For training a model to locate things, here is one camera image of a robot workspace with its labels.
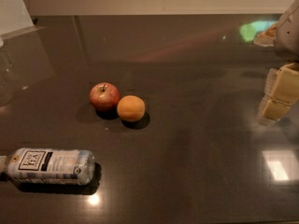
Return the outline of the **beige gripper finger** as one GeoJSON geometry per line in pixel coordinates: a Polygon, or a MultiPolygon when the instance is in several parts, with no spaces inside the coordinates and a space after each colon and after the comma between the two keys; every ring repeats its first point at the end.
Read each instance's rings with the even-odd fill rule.
{"type": "Polygon", "coordinates": [[[299,63],[271,68],[266,77],[264,96],[257,120],[264,126],[280,121],[299,100],[299,63]]]}
{"type": "Polygon", "coordinates": [[[266,30],[257,35],[253,43],[261,47],[273,47],[278,24],[275,22],[266,30]]]}

